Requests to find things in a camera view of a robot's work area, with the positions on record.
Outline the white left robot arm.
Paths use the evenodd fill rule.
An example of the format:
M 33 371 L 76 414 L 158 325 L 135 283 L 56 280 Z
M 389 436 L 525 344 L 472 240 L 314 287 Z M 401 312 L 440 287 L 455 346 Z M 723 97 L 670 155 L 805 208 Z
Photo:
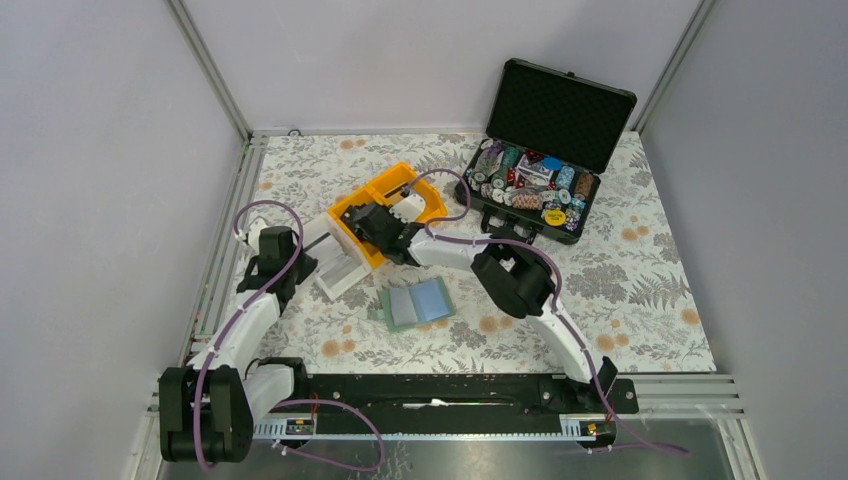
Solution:
M 317 262 L 304 253 L 300 230 L 264 224 L 247 233 L 250 258 L 237 286 L 238 305 L 207 346 L 159 379 L 160 451 L 167 462 L 237 463 L 251 447 L 254 424 L 276 405 L 296 411 L 310 385 L 282 360 L 253 355 Z

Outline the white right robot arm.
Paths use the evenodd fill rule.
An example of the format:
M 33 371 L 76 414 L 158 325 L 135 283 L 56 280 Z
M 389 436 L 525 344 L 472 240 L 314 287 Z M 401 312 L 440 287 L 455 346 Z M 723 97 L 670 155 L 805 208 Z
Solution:
M 612 400 L 617 368 L 588 344 L 567 312 L 556 263 L 514 231 L 450 236 L 427 223 L 402 220 L 375 202 L 344 207 L 341 222 L 356 240 L 395 264 L 473 273 L 503 313 L 525 319 L 556 354 L 579 407 L 597 412 Z

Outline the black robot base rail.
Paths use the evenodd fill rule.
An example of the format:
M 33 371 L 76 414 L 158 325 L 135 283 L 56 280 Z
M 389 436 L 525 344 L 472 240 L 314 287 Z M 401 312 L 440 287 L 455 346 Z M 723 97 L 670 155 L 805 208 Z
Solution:
M 613 414 L 639 404 L 632 381 L 602 366 L 600 390 L 554 374 L 318 374 L 299 358 L 297 405 L 256 421 L 257 439 L 588 440 L 614 437 Z

